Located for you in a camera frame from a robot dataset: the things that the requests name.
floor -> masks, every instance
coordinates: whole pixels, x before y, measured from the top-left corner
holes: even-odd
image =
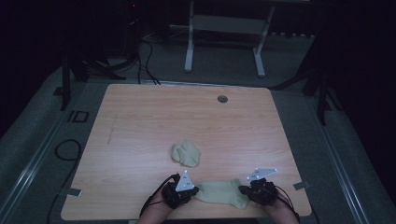
[[[150,73],[162,84],[231,85],[270,87],[295,75],[313,37],[271,35],[265,41],[262,59],[267,76],[256,76],[252,50],[247,43],[227,44],[230,39],[208,41],[197,34],[193,68],[185,73],[186,30],[175,28],[168,42],[154,34],[145,39],[153,47],[149,58]],[[142,60],[149,57],[150,46],[140,49]],[[64,112],[62,99],[54,96],[61,85],[61,70],[48,77],[30,104],[0,141],[1,215],[9,223],[69,223],[60,217],[64,196],[51,206],[73,162],[60,161],[56,146],[65,139],[76,139],[83,146],[109,83],[137,83],[137,66],[118,71],[127,77],[112,80],[92,73],[88,83],[72,81],[72,101]],[[142,72],[142,84],[152,84]],[[282,91],[272,91],[276,108],[288,137],[308,198],[320,223],[391,223],[395,207],[380,184],[359,137],[347,115],[328,100],[326,126],[316,117],[317,96],[304,97],[304,81]],[[67,122],[71,111],[90,113],[87,122]],[[76,150],[65,156],[75,157]],[[167,223],[271,223],[268,218],[167,221]],[[128,220],[75,221],[73,223],[128,223]],[[314,215],[302,217],[302,223],[317,223]]]

gray carpet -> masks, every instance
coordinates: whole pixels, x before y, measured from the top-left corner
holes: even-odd
[[[149,71],[163,83],[166,81],[267,87],[294,76],[312,39],[304,37],[285,38],[272,35],[265,42],[262,53],[267,76],[256,76],[256,68],[250,48],[216,44],[198,38],[195,46],[192,72],[184,72],[186,53],[185,34],[175,35],[169,42],[156,42],[155,36],[147,38],[153,45]],[[149,55],[149,46],[141,47],[142,59]],[[46,223],[47,213],[56,192],[73,167],[72,161],[60,161],[54,155],[56,145],[65,139],[78,140],[82,146],[90,134],[95,115],[109,83],[136,83],[136,66],[120,73],[126,81],[115,81],[92,76],[89,83],[72,83],[74,102],[65,112],[60,112],[61,98],[52,93],[61,85],[60,71],[51,75],[32,102],[14,123],[0,142],[0,198],[2,202],[35,152],[50,137],[49,153],[41,168],[19,203],[10,223]],[[303,180],[312,187],[307,195],[318,213],[321,223],[356,223],[347,203],[344,189],[329,159],[320,125],[312,108],[315,97],[301,94],[304,82],[272,91],[286,136]],[[369,162],[359,137],[344,112],[331,105],[326,112],[327,130],[351,177],[370,223],[392,223],[396,220],[395,207],[388,198]],[[86,123],[67,122],[71,110],[90,112]],[[51,137],[49,131],[57,120],[60,126]],[[72,144],[62,148],[63,155],[75,157],[77,150]],[[50,223],[69,223],[60,217],[64,196],[59,197],[50,216]],[[70,223],[127,223],[121,221],[87,221]],[[272,223],[268,218],[167,221],[167,223]],[[317,223],[314,216],[302,217],[302,223]]]

wooden table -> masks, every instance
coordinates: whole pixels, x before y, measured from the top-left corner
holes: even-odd
[[[227,103],[220,103],[224,95]],[[189,139],[201,151],[190,168],[173,161],[173,144]],[[113,84],[99,109],[71,188],[66,220],[138,219],[146,199],[169,175],[188,170],[191,181],[229,181],[254,168],[284,189],[301,216],[311,213],[271,92],[259,88]],[[169,218],[263,217],[254,203],[239,210],[192,198]]]

cable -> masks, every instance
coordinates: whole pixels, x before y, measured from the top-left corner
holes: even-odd
[[[314,214],[314,217],[315,217],[315,219],[317,220],[317,223],[318,223],[318,224],[320,224],[320,221],[319,221],[319,217],[318,217],[317,211],[315,211],[315,209],[314,209],[314,207],[312,206],[312,204],[311,204],[311,203],[309,203],[309,205],[311,206],[312,213]]]
[[[157,85],[157,84],[161,85],[160,80],[158,80],[158,78],[153,76],[150,73],[150,71],[149,71],[149,59],[150,59],[150,57],[152,55],[152,45],[149,42],[145,41],[145,40],[142,40],[142,42],[145,43],[145,44],[148,44],[150,46],[150,52],[148,54],[148,58],[146,59],[146,64],[145,65],[142,64],[142,59],[140,57],[140,54],[137,53],[137,61],[139,62],[139,68],[138,68],[138,71],[137,71],[137,82],[140,84],[140,73],[142,72],[142,67],[143,67],[143,68],[145,68],[144,71],[146,71],[146,73],[148,74],[148,77],[152,80],[154,85]]]
[[[277,196],[273,192],[269,191],[268,189],[265,189],[265,188],[260,188],[260,189],[262,189],[262,190],[266,191],[267,193],[277,197],[282,203],[284,203],[290,209],[290,211],[296,216],[296,219],[297,219],[298,223],[300,223],[300,216],[298,215],[298,213],[295,212],[294,207],[292,206],[291,199],[290,199],[289,195],[282,188],[280,188],[278,186],[276,186],[276,188],[281,189],[286,194],[286,196],[289,198],[290,203],[287,203],[285,200],[283,200],[282,198],[280,198],[279,196]]]
[[[73,142],[73,143],[76,143],[76,144],[77,144],[77,146],[78,146],[78,155],[77,155],[75,158],[65,158],[65,157],[63,157],[63,156],[61,156],[61,155],[59,154],[59,148],[60,148],[60,146],[63,145],[64,143],[67,143],[67,142]],[[58,145],[56,146],[56,148],[55,148],[55,156],[56,156],[58,159],[62,160],[62,161],[74,161],[75,164],[73,165],[73,169],[72,169],[72,170],[69,172],[69,174],[67,175],[67,178],[66,178],[66,179],[64,180],[64,182],[62,183],[61,188],[58,190],[58,192],[56,193],[55,197],[54,197],[53,200],[52,200],[52,203],[51,203],[50,206],[49,206],[49,211],[48,211],[48,213],[47,213],[47,223],[48,223],[48,224],[50,224],[50,215],[51,215],[51,213],[52,213],[53,205],[55,205],[56,201],[57,201],[58,198],[59,198],[59,195],[61,194],[62,190],[63,190],[64,187],[66,186],[66,183],[67,183],[68,180],[70,179],[70,176],[71,176],[71,175],[74,173],[74,171],[76,170],[77,165],[78,165],[78,163],[79,163],[79,160],[81,159],[81,156],[82,156],[82,147],[81,147],[81,144],[80,144],[77,140],[74,140],[74,139],[66,139],[66,140],[62,141],[60,144],[58,144]]]
[[[159,81],[155,76],[153,76],[153,75],[150,73],[150,71],[149,71],[149,59],[150,59],[150,57],[151,57],[151,55],[152,55],[152,45],[151,45],[148,41],[146,41],[146,40],[142,40],[142,42],[145,43],[145,44],[147,44],[147,45],[149,45],[149,48],[150,48],[149,55],[148,55],[148,58],[147,58],[147,60],[146,60],[146,71],[147,71],[148,75],[151,77],[151,79],[153,80],[153,82],[154,82],[155,85],[157,85],[157,84],[156,84],[156,81],[157,81],[158,85],[161,85],[160,81]]]
[[[176,179],[177,178],[177,175],[170,175],[168,178],[166,178],[162,183],[161,183],[161,185],[154,191],[154,193],[151,195],[151,196],[149,196],[148,197],[148,200],[145,202],[145,204],[143,204],[143,207],[142,207],[142,210],[140,210],[140,217],[142,216],[142,214],[143,214],[143,212],[146,210],[146,208],[147,207],[149,207],[149,206],[151,206],[151,205],[153,205],[153,204],[156,204],[156,203],[162,203],[162,202],[165,202],[165,200],[164,201],[160,201],[160,202],[156,202],[156,203],[150,203],[151,202],[151,200],[152,200],[152,198],[154,197],[154,195],[156,195],[157,193],[158,193],[158,191],[160,191],[160,189],[162,189],[163,188],[163,186],[170,180],[170,179]]]
[[[277,189],[282,190],[282,192],[285,193],[286,197],[288,197],[288,199],[289,199],[289,202],[290,202],[291,207],[294,208],[294,205],[293,205],[293,203],[291,202],[291,199],[290,199],[290,197],[289,197],[289,194],[288,194],[285,190],[283,190],[282,188],[280,188],[280,187],[278,187],[278,186],[275,186],[275,187],[276,187]]]

hand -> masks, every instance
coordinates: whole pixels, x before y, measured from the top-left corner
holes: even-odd
[[[138,224],[160,224],[173,212],[174,209],[169,207],[164,201],[162,190],[159,190],[143,212],[142,216],[136,222]]]
[[[288,199],[280,192],[277,194],[277,196],[283,201],[288,202]],[[299,223],[297,217],[294,215],[294,212],[291,211],[290,208],[278,198],[276,198],[273,205],[262,206],[262,210],[264,210],[276,224]]]
[[[239,186],[242,194],[262,206],[272,205],[276,200],[278,191],[273,182],[267,182],[265,178],[260,180],[253,180],[250,182],[250,187]]]

